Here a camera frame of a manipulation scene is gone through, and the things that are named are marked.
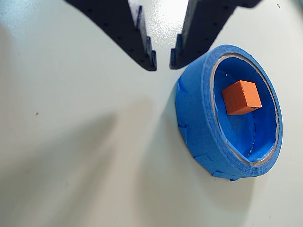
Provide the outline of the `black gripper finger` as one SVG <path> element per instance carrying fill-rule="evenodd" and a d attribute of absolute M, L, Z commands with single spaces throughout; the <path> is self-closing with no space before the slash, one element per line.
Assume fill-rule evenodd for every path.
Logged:
<path fill-rule="evenodd" d="M 183 68 L 206 53 L 237 7 L 257 4 L 259 0 L 190 0 L 182 32 L 171 49 L 170 69 Z"/>
<path fill-rule="evenodd" d="M 68 0 L 147 71 L 157 70 L 142 5 L 134 0 Z"/>

